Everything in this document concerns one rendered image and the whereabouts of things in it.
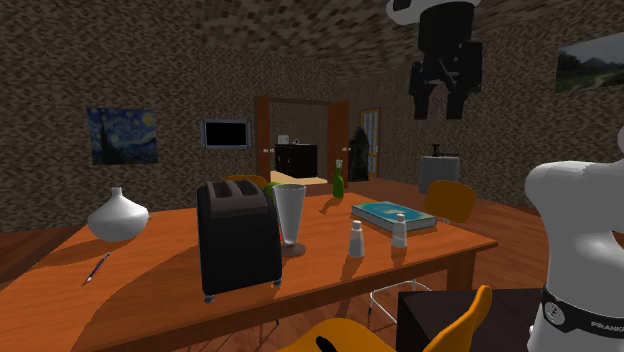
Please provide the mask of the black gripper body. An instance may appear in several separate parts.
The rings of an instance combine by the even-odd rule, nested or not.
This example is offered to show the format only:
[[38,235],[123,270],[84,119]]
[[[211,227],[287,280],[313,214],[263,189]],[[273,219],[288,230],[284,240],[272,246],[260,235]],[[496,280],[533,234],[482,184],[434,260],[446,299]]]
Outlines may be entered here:
[[420,15],[418,48],[424,65],[438,59],[445,64],[476,61],[476,44],[471,41],[474,10],[472,3],[441,3]]

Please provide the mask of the black cabinet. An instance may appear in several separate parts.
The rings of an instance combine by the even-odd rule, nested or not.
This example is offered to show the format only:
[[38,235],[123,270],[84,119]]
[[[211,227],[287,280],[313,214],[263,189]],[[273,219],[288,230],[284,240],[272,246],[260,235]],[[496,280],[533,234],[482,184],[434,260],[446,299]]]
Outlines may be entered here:
[[275,170],[294,178],[316,177],[317,150],[315,144],[303,144],[298,139],[291,143],[288,135],[279,135],[274,148]]

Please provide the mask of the green bottle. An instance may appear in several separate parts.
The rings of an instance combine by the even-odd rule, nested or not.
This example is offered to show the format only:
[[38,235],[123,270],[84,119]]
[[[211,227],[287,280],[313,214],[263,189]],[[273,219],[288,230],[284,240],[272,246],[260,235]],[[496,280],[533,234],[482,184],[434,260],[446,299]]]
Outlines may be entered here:
[[343,161],[341,159],[337,159],[335,161],[335,171],[333,173],[332,183],[333,183],[333,196],[338,199],[342,199],[344,197],[344,180],[341,176]]

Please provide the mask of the glass pane door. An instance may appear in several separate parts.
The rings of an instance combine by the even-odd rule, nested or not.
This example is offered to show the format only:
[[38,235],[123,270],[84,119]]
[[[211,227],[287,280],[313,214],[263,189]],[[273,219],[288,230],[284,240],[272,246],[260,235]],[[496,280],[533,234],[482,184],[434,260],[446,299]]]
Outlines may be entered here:
[[360,126],[364,129],[369,142],[368,174],[370,178],[377,176],[378,169],[379,113],[379,108],[363,110],[360,113]]

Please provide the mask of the dark robot stand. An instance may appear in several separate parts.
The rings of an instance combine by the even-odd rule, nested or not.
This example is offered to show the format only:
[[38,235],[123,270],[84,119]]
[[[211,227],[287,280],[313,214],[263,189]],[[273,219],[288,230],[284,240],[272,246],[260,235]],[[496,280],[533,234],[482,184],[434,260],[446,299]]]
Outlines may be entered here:
[[494,289],[489,303],[475,290],[403,291],[398,294],[397,352],[422,352],[457,321],[475,327],[470,352],[528,352],[529,327],[539,288]]

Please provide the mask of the starry night wall picture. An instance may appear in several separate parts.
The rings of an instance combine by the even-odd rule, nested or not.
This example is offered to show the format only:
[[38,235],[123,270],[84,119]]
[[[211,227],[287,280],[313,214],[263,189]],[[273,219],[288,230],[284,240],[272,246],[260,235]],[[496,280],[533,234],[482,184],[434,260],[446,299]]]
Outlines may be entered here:
[[87,107],[94,165],[158,162],[152,110]]

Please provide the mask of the white round vase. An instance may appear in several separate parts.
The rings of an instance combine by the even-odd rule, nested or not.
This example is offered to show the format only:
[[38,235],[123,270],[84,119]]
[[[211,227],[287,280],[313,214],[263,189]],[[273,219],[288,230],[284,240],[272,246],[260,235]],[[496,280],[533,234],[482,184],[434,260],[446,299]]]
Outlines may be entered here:
[[121,187],[111,188],[111,197],[88,217],[93,234],[107,242],[120,242],[136,237],[146,226],[148,210],[129,199]]

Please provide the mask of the grey round side table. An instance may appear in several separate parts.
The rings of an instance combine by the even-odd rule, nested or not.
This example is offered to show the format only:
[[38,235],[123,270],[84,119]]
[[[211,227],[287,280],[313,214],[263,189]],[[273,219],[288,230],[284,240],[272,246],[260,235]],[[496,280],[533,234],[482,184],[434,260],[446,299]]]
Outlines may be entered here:
[[433,144],[431,156],[420,158],[419,192],[426,194],[435,180],[457,181],[459,178],[460,158],[458,153],[441,152],[439,144]]

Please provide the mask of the black toaster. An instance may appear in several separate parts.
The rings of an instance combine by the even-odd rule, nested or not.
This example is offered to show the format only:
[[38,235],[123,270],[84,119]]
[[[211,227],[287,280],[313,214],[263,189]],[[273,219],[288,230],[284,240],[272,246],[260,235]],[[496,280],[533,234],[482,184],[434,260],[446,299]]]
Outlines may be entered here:
[[282,284],[277,211],[248,179],[207,182],[196,192],[204,301],[258,284]]

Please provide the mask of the dark pen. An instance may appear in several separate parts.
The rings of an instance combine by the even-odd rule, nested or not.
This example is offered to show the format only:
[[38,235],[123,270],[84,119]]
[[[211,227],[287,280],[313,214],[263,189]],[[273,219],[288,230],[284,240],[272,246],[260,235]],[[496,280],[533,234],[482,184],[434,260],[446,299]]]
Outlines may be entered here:
[[88,277],[85,280],[85,284],[89,283],[93,280],[94,276],[97,274],[98,270],[101,268],[101,266],[104,264],[104,262],[110,257],[110,252],[106,253],[96,264],[96,266],[93,268],[93,270],[91,271],[91,273],[88,275]]

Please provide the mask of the blue book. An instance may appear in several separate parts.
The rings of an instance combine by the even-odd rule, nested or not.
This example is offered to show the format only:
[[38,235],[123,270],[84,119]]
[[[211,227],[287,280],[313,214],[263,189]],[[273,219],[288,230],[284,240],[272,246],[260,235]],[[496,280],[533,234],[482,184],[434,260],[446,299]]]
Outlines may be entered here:
[[352,214],[387,231],[395,229],[398,214],[404,215],[407,231],[434,227],[437,223],[433,215],[389,201],[353,205]]

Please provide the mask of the wall television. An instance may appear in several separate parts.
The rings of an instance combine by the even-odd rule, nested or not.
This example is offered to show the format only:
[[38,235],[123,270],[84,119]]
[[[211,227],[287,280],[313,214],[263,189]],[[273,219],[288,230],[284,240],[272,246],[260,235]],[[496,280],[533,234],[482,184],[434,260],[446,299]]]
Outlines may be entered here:
[[206,149],[248,149],[252,146],[250,120],[202,119],[201,145]]

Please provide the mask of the wooden table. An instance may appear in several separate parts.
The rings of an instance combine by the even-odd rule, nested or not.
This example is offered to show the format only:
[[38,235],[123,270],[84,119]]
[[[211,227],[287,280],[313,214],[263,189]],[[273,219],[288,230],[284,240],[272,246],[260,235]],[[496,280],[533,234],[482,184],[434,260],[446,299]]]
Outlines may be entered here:
[[351,208],[362,202],[353,193],[308,197],[299,233],[306,251],[283,261],[282,284],[212,303],[202,291],[194,210],[156,215],[86,284],[103,245],[82,229],[0,291],[0,352],[168,352],[442,270],[449,288],[467,290],[476,254],[495,246],[440,224],[395,249],[387,231],[368,225],[365,255],[351,259]]

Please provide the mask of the orange chair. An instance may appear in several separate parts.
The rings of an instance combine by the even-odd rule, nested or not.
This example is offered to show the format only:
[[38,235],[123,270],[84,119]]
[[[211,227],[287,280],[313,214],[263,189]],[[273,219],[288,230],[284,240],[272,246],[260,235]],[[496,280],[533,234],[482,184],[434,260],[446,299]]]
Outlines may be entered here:
[[265,178],[259,175],[254,174],[244,174],[244,175],[230,175],[223,178],[223,181],[232,180],[232,181],[240,181],[240,180],[249,180],[250,182],[256,184],[260,189],[264,189],[268,184]]
[[[492,303],[492,289],[482,285],[469,309],[439,332],[423,352],[470,352],[475,331]],[[324,320],[277,352],[397,352],[363,325],[346,318]]]
[[474,209],[476,193],[468,185],[450,180],[430,183],[425,199],[426,213],[450,222],[466,222]]

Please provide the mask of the tall clear glass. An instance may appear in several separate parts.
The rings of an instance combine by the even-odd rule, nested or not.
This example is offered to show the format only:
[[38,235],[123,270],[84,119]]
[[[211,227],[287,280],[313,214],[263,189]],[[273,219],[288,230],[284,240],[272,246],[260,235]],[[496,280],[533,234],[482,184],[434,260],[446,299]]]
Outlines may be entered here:
[[284,257],[300,256],[306,251],[306,247],[298,242],[305,194],[306,186],[301,184],[281,184],[274,187]]

